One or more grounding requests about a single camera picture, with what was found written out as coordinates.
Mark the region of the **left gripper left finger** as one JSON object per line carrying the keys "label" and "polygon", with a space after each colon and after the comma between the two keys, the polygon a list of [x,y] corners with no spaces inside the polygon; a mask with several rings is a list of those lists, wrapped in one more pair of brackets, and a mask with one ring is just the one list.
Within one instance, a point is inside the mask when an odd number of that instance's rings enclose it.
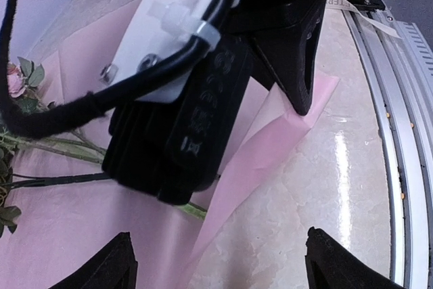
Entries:
{"label": "left gripper left finger", "polygon": [[54,289],[135,289],[138,262],[131,235],[120,232]]}

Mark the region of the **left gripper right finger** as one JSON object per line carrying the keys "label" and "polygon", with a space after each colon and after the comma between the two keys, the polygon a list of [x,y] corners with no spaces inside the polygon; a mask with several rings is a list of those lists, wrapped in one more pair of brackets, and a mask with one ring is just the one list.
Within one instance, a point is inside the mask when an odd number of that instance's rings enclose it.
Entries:
{"label": "left gripper right finger", "polygon": [[397,289],[400,286],[368,268],[320,228],[308,230],[305,255],[309,288]]}

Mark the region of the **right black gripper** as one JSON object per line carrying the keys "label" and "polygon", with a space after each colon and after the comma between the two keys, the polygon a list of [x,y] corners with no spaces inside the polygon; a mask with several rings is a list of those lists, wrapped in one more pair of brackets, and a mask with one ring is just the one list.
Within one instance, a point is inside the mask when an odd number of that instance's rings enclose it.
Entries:
{"label": "right black gripper", "polygon": [[315,56],[326,0],[241,0],[229,14],[229,32],[250,31],[252,77],[274,84],[305,116],[313,100]]}

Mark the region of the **pale pink fake flower stem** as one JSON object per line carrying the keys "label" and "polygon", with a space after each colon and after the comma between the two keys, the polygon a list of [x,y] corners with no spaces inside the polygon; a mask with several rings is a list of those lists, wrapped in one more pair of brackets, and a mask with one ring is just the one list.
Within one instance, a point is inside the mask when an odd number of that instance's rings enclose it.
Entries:
{"label": "pale pink fake flower stem", "polygon": [[4,139],[8,139],[23,148],[43,150],[52,154],[101,165],[106,149],[95,145],[79,131],[72,131],[71,134],[74,139],[51,136],[42,140],[29,140],[6,134]]}

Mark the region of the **blue fake flower bunch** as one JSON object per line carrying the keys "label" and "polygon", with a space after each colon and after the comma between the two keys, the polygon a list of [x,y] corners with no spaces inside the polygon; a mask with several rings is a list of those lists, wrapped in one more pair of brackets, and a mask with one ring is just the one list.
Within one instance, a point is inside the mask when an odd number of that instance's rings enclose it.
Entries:
{"label": "blue fake flower bunch", "polygon": [[1,144],[1,236],[7,228],[11,234],[16,231],[16,219],[21,215],[17,206],[6,206],[5,201],[12,190],[25,187],[49,187],[92,181],[105,181],[109,177],[104,173],[67,175],[61,177],[31,177],[14,173],[12,158],[14,151],[9,144]]}

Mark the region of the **pink fake rose stem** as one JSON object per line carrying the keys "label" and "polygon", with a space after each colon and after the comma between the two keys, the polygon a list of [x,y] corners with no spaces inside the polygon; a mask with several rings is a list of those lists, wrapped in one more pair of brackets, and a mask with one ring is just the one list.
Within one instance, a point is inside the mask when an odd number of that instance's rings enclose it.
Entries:
{"label": "pink fake rose stem", "polygon": [[45,79],[45,69],[42,64],[18,57],[19,64],[7,64],[7,83],[9,95],[18,99],[28,91],[36,91]]}

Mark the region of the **front aluminium rail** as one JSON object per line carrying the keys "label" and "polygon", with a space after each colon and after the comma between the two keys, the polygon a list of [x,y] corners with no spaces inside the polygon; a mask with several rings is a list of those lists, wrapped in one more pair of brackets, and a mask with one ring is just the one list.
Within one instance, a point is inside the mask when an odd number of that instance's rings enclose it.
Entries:
{"label": "front aluminium rail", "polygon": [[382,138],[391,223],[390,278],[432,287],[432,49],[389,11],[345,12]]}

